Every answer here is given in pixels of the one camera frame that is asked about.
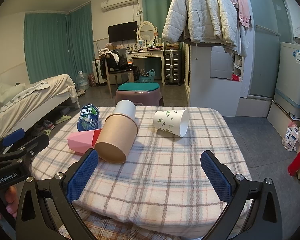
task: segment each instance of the blue gripper pad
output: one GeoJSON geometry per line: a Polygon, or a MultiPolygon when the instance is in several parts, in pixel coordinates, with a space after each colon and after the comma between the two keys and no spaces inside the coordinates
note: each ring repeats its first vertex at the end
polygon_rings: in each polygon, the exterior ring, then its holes
{"type": "Polygon", "coordinates": [[[232,188],[222,171],[206,151],[201,154],[200,162],[219,199],[229,203],[232,199],[232,188]]]}
{"type": "Polygon", "coordinates": [[[92,150],[89,156],[78,168],[77,172],[68,182],[67,198],[70,203],[80,197],[84,187],[86,186],[97,165],[98,153],[96,150],[92,150]]]}
{"type": "Polygon", "coordinates": [[[9,147],[10,145],[14,144],[18,140],[22,139],[25,136],[25,131],[22,128],[15,130],[11,134],[8,134],[2,140],[2,146],[9,147]]]}

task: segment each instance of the paper cup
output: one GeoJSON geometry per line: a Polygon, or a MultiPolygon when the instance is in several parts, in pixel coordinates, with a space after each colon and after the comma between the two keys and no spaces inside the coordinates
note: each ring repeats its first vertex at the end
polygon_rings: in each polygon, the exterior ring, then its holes
{"type": "Polygon", "coordinates": [[[187,110],[160,110],[154,114],[153,124],[159,130],[183,137],[188,130],[189,113],[187,110]]]}
{"type": "Polygon", "coordinates": [[[136,117],[136,106],[129,100],[121,100],[117,103],[112,113],[124,114],[134,120],[136,117]]]}
{"type": "Polygon", "coordinates": [[[100,158],[110,163],[124,163],[137,136],[136,123],[123,114],[111,114],[94,145],[100,158]]]}

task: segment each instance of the quilted jacket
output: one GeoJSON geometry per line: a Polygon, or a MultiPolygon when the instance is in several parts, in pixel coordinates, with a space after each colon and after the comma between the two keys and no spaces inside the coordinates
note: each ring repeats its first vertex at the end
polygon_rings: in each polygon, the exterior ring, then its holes
{"type": "Polygon", "coordinates": [[[238,17],[230,0],[172,0],[163,39],[169,43],[177,42],[186,23],[191,42],[237,46],[238,17]]]}

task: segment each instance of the mirror frame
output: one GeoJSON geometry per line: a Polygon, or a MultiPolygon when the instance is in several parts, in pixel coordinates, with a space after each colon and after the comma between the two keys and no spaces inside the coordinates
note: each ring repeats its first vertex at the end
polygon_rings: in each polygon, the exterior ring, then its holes
{"type": "MultiPolygon", "coordinates": [[[[144,21],[144,22],[141,23],[141,25],[140,25],[140,27],[139,27],[139,29],[138,29],[139,40],[143,40],[143,39],[141,38],[140,30],[141,30],[141,28],[142,28],[144,25],[150,25],[150,27],[153,29],[153,33],[155,33],[155,28],[154,28],[153,24],[152,24],[151,22],[144,21]]],[[[153,42],[154,39],[155,39],[155,35],[153,35],[152,40],[147,41],[147,43],[153,42]]]]}

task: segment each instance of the teal curtain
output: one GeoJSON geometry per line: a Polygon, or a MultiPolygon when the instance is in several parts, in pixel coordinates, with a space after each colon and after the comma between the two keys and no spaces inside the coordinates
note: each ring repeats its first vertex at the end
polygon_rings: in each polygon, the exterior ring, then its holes
{"type": "Polygon", "coordinates": [[[26,14],[24,49],[31,83],[65,73],[75,80],[75,70],[69,60],[64,14],[26,14]]]}
{"type": "Polygon", "coordinates": [[[92,73],[94,59],[91,2],[66,16],[70,61],[73,68],[92,73]]]}
{"type": "Polygon", "coordinates": [[[142,0],[143,20],[158,28],[158,37],[162,31],[169,11],[171,0],[142,0]]]}

